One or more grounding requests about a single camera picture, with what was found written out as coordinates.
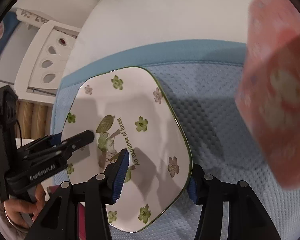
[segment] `blue cloth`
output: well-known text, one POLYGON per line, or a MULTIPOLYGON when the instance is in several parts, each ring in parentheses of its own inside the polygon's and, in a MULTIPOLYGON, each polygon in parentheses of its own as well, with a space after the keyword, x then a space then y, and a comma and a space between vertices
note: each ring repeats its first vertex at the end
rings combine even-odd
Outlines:
MULTIPOLYGON (((194 163, 221 181, 243 179, 253 188, 281 238, 297 239, 300 190, 283 191, 250 136, 234 103, 245 44, 226 41, 174 41, 147 45, 106 57, 65 77, 53 108, 51 132, 63 129, 81 84, 100 73, 129 65, 143 66, 160 82, 189 141, 194 163)), ((65 171, 55 183, 67 179, 65 171)), ((194 239, 201 206, 187 192, 141 232, 124 233, 111 227, 114 240, 194 239)), ((229 207, 224 205, 221 239, 226 239, 229 207)))
POLYGON ((14 12, 7 12, 3 18, 4 31, 3 36, 0 39, 0 54, 6 46, 15 28, 18 26, 19 20, 14 12))

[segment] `cable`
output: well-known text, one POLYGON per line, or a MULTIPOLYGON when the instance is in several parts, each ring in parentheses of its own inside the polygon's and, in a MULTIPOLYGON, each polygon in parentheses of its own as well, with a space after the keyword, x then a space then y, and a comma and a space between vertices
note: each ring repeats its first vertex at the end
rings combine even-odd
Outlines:
POLYGON ((22 147, 21 127, 20 127, 20 123, 19 123, 18 119, 17 119, 17 124, 18 124, 18 126, 19 126, 19 133, 20 133, 20 147, 22 147))

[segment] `plate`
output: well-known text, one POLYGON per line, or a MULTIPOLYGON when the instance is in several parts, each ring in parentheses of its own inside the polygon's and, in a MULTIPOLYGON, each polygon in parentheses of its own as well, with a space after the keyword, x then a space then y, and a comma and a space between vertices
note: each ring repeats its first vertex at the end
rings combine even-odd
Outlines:
POLYGON ((93 130, 95 140, 68 159, 72 184, 87 181, 127 148, 130 164, 120 198, 106 205, 109 223, 138 232, 186 188, 192 156, 159 83, 147 70, 126 67, 95 76, 79 89, 62 139, 93 130))

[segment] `human hand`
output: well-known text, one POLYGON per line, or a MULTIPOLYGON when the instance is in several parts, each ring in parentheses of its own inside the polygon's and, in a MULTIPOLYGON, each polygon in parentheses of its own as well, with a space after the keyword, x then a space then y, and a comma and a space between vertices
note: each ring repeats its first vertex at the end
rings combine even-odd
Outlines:
POLYGON ((43 209, 46 199, 45 191, 41 184, 38 184, 35 190, 36 203, 30 203, 22 199, 10 198, 6 200, 4 208, 9 219, 18 226, 29 228, 28 224, 22 218, 21 213, 33 214, 32 221, 34 222, 38 217, 40 211, 43 209))

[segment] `screw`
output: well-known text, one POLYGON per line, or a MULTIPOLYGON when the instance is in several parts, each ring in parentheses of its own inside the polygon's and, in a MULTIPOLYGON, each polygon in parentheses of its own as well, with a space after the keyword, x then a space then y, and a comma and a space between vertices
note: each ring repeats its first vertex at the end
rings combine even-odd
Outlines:
POLYGON ((203 177, 204 177, 206 180, 212 180, 212 179, 213 179, 213 176, 212 176, 211 174, 209 174, 209 173, 205 174, 203 177))
POLYGON ((247 186, 248 186, 248 183, 247 183, 246 181, 244 181, 244 180, 241 180, 241 181, 239 182, 239 185, 240 185, 241 187, 247 187, 247 186))
POLYGON ((99 174, 97 174, 96 179, 97 180, 103 180, 105 177, 106 176, 103 173, 99 173, 99 174))
POLYGON ((67 182, 67 181, 61 183, 61 187, 62 187, 62 188, 67 188, 67 187, 69 187, 69 186, 70 186, 70 183, 67 182))

